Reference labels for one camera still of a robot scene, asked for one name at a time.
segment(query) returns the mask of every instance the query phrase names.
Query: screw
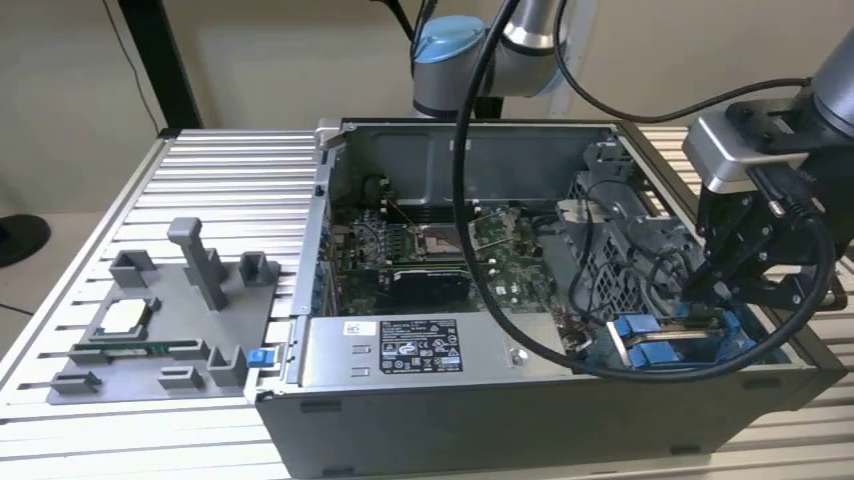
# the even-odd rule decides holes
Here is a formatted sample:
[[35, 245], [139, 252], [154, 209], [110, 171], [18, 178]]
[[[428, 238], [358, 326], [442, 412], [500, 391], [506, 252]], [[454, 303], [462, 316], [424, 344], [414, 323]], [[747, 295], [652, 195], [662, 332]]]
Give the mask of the screw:
[[787, 216], [787, 210], [777, 200], [769, 202], [769, 210], [772, 210], [772, 213], [777, 218], [784, 218]]
[[525, 365], [525, 362], [528, 361], [528, 359], [529, 359], [529, 352], [526, 352], [520, 348], [514, 348], [513, 350], [510, 350], [510, 361], [517, 367], [521, 367], [522, 365]]

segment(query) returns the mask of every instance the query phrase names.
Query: black floor lamp base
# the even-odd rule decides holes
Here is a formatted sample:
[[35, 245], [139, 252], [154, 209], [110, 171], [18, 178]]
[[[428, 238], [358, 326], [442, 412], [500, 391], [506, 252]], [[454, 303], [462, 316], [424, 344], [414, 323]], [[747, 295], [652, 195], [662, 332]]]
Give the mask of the black floor lamp base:
[[33, 256], [50, 238], [51, 227], [42, 217], [11, 215], [0, 218], [0, 267]]

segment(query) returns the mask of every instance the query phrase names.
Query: wire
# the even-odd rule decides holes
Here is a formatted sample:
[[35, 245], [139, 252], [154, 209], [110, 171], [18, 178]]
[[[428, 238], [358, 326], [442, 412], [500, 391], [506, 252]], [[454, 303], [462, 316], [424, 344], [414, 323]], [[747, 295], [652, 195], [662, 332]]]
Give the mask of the wire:
[[372, 261], [374, 261], [384, 254], [384, 241], [380, 239], [380, 233], [377, 233], [377, 230], [374, 230], [372, 226], [365, 223], [354, 223], [353, 226], [365, 228], [372, 233], [372, 235], [374, 235], [374, 238], [377, 239], [377, 251], [372, 256]]
[[416, 34], [413, 36], [413, 44], [410, 45], [410, 75], [416, 74], [416, 56], [418, 53], [418, 44], [422, 42], [422, 34], [425, 32], [425, 25], [433, 17], [433, 13], [437, 10], [438, 0], [422, 0], [422, 6], [418, 9], [418, 17], [416, 17]]
[[410, 24], [410, 19], [406, 16], [406, 12], [404, 11], [404, 7], [401, 7], [401, 2], [398, 0], [378, 0], [384, 5], [389, 7], [392, 13], [398, 20], [398, 24], [401, 25], [401, 29], [406, 34], [406, 38], [413, 41], [416, 38], [416, 33], [413, 32], [413, 25]]
[[389, 205], [392, 205], [393, 207], [396, 207], [396, 210], [398, 210], [398, 212], [401, 212], [401, 215], [404, 215], [404, 218], [406, 219], [408, 222], [410, 222], [410, 225], [413, 225], [413, 227], [416, 227], [418, 229], [418, 224], [413, 221], [413, 219], [410, 218], [410, 216], [406, 214], [406, 212], [404, 211], [404, 209], [398, 206], [398, 202], [393, 201], [392, 199], [386, 199], [386, 201], [389, 202]]
[[520, 0], [506, 0], [500, 9], [496, 21], [486, 36], [481, 53], [478, 54], [478, 60], [474, 65], [472, 79], [466, 89], [466, 96], [464, 97], [462, 107], [457, 114], [457, 125], [454, 128], [454, 148], [453, 148], [453, 163], [452, 163], [452, 185], [453, 185], [453, 203], [454, 203], [454, 225], [461, 238], [464, 259], [466, 260], [466, 266], [469, 267], [469, 275], [472, 276], [473, 283], [478, 288], [481, 299], [484, 304], [498, 323], [500, 327], [508, 333], [524, 348], [532, 351], [536, 355], [540, 355], [550, 362], [578, 370], [580, 372], [596, 375], [612, 380], [648, 382], [648, 383], [674, 383], [705, 380], [718, 377], [724, 374], [736, 372], [752, 365], [757, 360], [763, 358], [769, 352], [781, 347], [793, 337], [796, 333], [804, 328], [807, 322], [811, 320], [813, 312], [821, 305], [831, 285], [831, 278], [835, 273], [836, 265], [836, 247], [833, 238], [828, 227], [821, 219], [817, 217], [809, 217], [804, 226], [809, 233], [809, 236], [815, 239], [817, 245], [817, 268], [813, 278], [813, 289], [800, 304], [799, 310], [793, 313], [789, 319], [775, 330], [775, 332], [749, 350], [743, 352], [729, 360], [701, 369], [682, 370], [682, 371], [632, 371], [621, 370], [616, 368], [601, 367], [597, 365], [589, 365], [585, 362], [576, 360], [568, 355], [556, 352], [537, 340], [534, 340], [517, 325], [510, 321], [508, 315], [502, 311], [502, 307], [490, 292], [490, 287], [486, 282], [486, 278], [482, 275], [478, 265], [478, 257], [472, 244], [472, 239], [468, 232], [468, 218], [466, 218], [466, 140], [469, 137], [469, 127], [472, 125], [472, 111], [474, 109], [476, 98], [481, 90], [481, 84], [486, 74], [488, 67], [498, 46], [498, 41], [505, 31], [505, 27], [510, 22], [510, 17], [520, 5]]
[[23, 308], [18, 308], [14, 307], [13, 305], [7, 305], [6, 303], [0, 303], [0, 308], [6, 308], [7, 310], [13, 310], [14, 312], [18, 312], [23, 315], [30, 315], [31, 317], [35, 315], [35, 313], [33, 313], [29, 310], [25, 310]]
[[139, 92], [139, 98], [143, 101], [143, 106], [146, 107], [146, 112], [149, 113], [149, 118], [151, 119], [151, 123], [155, 126], [155, 133], [161, 133], [161, 127], [158, 126], [158, 121], [155, 120], [155, 115], [151, 113], [151, 107], [149, 106], [149, 102], [146, 101], [146, 94], [143, 93], [143, 84], [139, 79], [139, 71], [137, 70], [137, 65], [134, 65], [134, 61], [131, 60], [131, 55], [129, 54], [129, 49], [125, 46], [125, 41], [122, 40], [122, 35], [119, 34], [119, 27], [117, 27], [117, 20], [113, 18], [113, 12], [110, 11], [110, 6], [107, 5], [107, 0], [102, 0], [102, 5], [105, 5], [105, 10], [107, 11], [107, 18], [110, 19], [110, 26], [113, 27], [113, 32], [117, 34], [117, 40], [119, 40], [119, 47], [122, 47], [122, 53], [125, 54], [125, 59], [129, 61], [129, 65], [131, 66], [131, 70], [134, 70], [134, 81], [137, 82], [137, 91]]
[[669, 260], [669, 258], [662, 255], [661, 257], [658, 257], [658, 260], [656, 260], [656, 262], [653, 263], [653, 268], [650, 269], [650, 274], [646, 277], [646, 294], [650, 297], [650, 300], [656, 301], [654, 299], [658, 298], [660, 300], [661, 297], [658, 297], [658, 289], [656, 290], [656, 292], [653, 291], [653, 287], [656, 286], [656, 275], [658, 274], [658, 271], [662, 269], [665, 262]]
[[557, 223], [558, 220], [561, 220], [561, 217], [557, 213], [550, 213], [548, 215], [534, 217], [534, 219], [532, 220], [532, 231], [534, 232], [534, 234], [537, 234], [541, 228], [544, 228], [546, 225]]
[[634, 268], [632, 268], [629, 271], [632, 272], [632, 275], [636, 277], [636, 281], [638, 282], [638, 291], [646, 294], [648, 302], [653, 304], [653, 307], [656, 308], [656, 310], [658, 310], [658, 313], [662, 317], [669, 316], [673, 309], [668, 306], [662, 297], [653, 294], [653, 282], [650, 282], [649, 279], [644, 278], [641, 272], [638, 272]]
[[677, 110], [676, 112], [666, 113], [664, 115], [636, 115], [632, 113], [626, 113], [622, 110], [618, 110], [614, 107], [602, 103], [590, 94], [590, 92], [585, 90], [585, 88], [578, 83], [578, 80], [573, 76], [573, 73], [570, 72], [570, 67], [568, 66], [566, 61], [564, 59], [565, 48], [561, 45], [561, 27], [564, 23], [564, 14], [566, 12], [568, 3], [569, 3], [568, 0], [561, 0], [561, 6], [558, 7], [558, 14], [556, 15], [556, 24], [554, 24], [554, 30], [553, 30], [553, 41], [554, 41], [554, 44], [558, 45], [558, 48], [556, 48], [556, 52], [554, 52], [556, 61], [558, 63], [558, 69], [561, 70], [561, 74], [564, 75], [564, 78], [570, 84], [570, 87], [573, 87], [573, 90], [576, 90], [578, 95], [588, 101], [588, 103], [590, 103], [594, 107], [597, 107], [605, 113], [620, 118], [621, 120], [628, 120], [636, 123], [670, 122], [672, 120], [676, 120], [688, 115], [692, 115], [693, 113], [700, 112], [701, 110], [712, 107], [713, 105], [727, 102], [728, 100], [733, 100], [735, 98], [741, 97], [743, 95], [747, 95], [749, 93], [759, 92], [761, 90], [769, 90], [772, 88], [781, 88], [781, 87], [807, 87], [811, 84], [809, 78], [777, 78], [775, 80], [767, 80], [764, 82], [745, 85], [744, 87], [740, 87], [736, 90], [731, 90], [729, 92], [725, 92], [721, 95], [717, 95], [710, 99], [704, 100], [702, 102], [696, 103], [694, 105], [681, 110]]

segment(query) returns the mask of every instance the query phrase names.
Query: power supply label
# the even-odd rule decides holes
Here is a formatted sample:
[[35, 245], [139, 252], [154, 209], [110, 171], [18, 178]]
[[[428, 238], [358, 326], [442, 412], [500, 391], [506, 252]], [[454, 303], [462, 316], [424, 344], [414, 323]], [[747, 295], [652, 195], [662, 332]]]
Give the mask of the power supply label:
[[380, 369], [384, 373], [464, 371], [457, 320], [381, 322], [380, 342]]

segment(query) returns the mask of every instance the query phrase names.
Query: sticker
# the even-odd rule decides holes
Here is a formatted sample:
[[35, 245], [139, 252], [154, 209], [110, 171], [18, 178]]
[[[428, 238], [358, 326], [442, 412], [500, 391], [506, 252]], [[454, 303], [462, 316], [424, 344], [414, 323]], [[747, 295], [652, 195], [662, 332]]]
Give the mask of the sticker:
[[388, 321], [380, 322], [380, 325], [380, 365], [384, 373], [464, 371], [457, 320]]
[[377, 322], [345, 322], [345, 335], [373, 337], [377, 335]]

